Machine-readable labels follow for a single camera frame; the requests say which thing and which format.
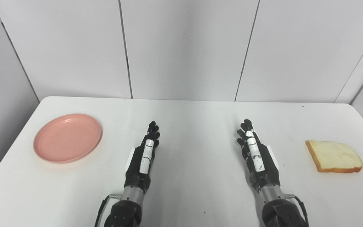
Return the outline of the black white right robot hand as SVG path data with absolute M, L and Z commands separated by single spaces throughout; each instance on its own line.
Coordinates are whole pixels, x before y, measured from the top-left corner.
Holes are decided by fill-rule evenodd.
M 252 122 L 245 119 L 237 131 L 237 143 L 249 170 L 249 182 L 257 192 L 268 184 L 280 186 L 279 171 L 266 145 L 261 143 Z

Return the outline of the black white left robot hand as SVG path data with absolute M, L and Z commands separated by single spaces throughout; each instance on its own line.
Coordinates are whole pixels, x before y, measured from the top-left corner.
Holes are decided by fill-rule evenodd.
M 147 192 L 150 187 L 150 171 L 155 159 L 155 149 L 159 145 L 159 126 L 155 121 L 151 121 L 148 125 L 147 133 L 145 134 L 141 144 L 134 149 L 130 159 L 130 164 L 126 171 L 126 179 L 124 187 L 136 186 Z M 145 148 L 151 147 L 149 156 L 144 156 Z

